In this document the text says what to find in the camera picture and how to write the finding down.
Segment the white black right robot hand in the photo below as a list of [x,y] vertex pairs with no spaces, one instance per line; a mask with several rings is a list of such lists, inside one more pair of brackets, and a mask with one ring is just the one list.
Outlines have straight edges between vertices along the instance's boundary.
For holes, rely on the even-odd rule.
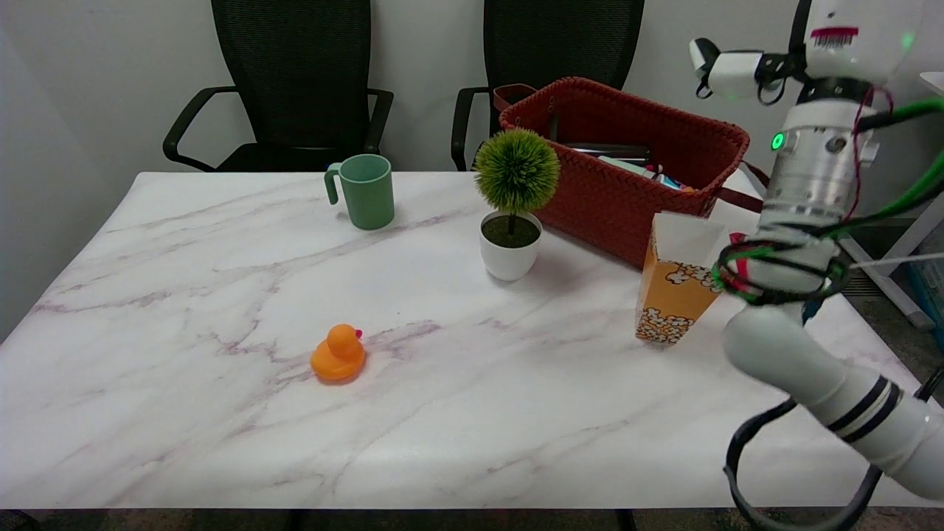
[[722,51],[707,38],[691,41],[695,96],[773,105],[788,80],[880,86],[906,59],[924,14],[924,1],[799,1],[784,52]]

